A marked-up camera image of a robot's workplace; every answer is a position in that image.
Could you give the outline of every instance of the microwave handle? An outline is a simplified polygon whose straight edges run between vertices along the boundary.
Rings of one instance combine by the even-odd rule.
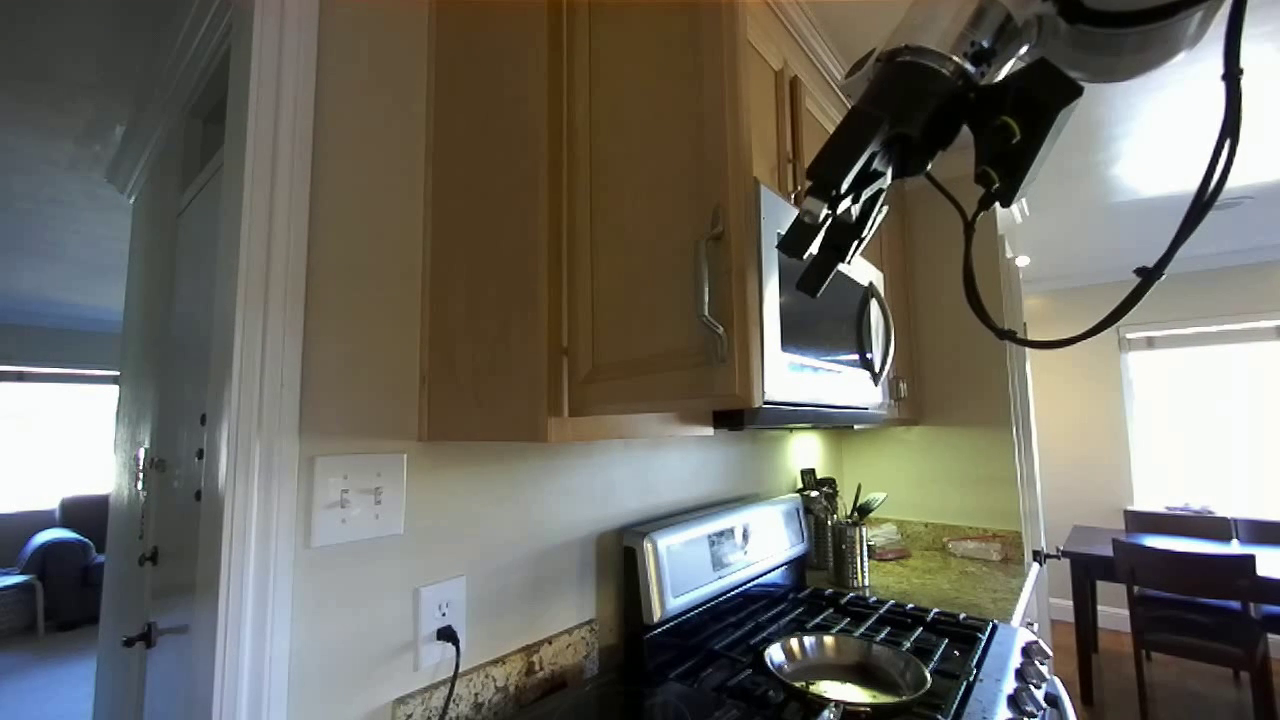
[[[874,382],[882,382],[890,351],[894,351],[894,331],[890,331],[890,316],[886,316],[886,301],[874,283],[868,283],[859,307],[855,307],[855,355],[859,365],[871,371]]]
[[[722,220],[721,220],[721,207],[713,214],[713,231],[698,239],[698,316],[702,316],[702,327],[716,336],[721,351],[728,343],[728,327],[722,321],[716,316],[716,280],[713,280],[713,250],[722,244]]]

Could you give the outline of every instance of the microwave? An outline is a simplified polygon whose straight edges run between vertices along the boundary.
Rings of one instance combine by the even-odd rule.
[[[795,292],[805,260],[774,250],[791,220],[795,207],[760,188],[760,397],[767,408],[874,417],[886,405],[894,351],[882,273],[853,255],[818,296]]]

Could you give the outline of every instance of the white door trim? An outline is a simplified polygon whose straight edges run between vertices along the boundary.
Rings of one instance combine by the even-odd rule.
[[[318,0],[236,5],[230,102],[241,260],[225,417],[225,548],[211,716],[288,716],[301,487],[301,360]]]

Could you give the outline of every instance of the robotic arm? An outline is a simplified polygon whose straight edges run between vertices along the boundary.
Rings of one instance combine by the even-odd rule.
[[[1214,8],[1220,0],[915,0],[886,51],[853,77],[855,102],[805,173],[799,214],[780,237],[782,255],[808,260],[795,286],[818,296],[874,237],[886,188],[926,173],[958,126],[970,133],[983,207],[1006,207],[1085,84],[1158,69],[1199,43]]]

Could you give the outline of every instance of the light switch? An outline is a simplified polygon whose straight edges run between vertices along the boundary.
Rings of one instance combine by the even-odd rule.
[[[404,535],[408,454],[314,454],[311,542]]]

